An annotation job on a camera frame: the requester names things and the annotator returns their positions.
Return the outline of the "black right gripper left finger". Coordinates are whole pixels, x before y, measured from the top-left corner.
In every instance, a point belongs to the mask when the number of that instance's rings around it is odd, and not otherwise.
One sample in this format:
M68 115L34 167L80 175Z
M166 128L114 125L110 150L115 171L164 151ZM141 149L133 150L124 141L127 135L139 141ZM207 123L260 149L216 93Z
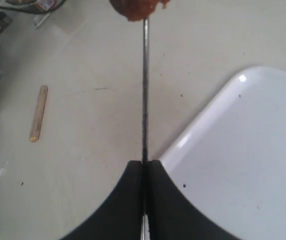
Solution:
M64 240L139 240L143 219L143 166L131 160L100 207Z

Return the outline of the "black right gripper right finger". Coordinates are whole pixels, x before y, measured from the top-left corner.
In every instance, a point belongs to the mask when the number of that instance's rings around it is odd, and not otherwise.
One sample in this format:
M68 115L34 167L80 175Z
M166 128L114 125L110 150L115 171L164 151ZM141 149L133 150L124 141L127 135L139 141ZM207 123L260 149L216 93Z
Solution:
M147 163L147 216L151 240L236 240L196 209L159 160Z

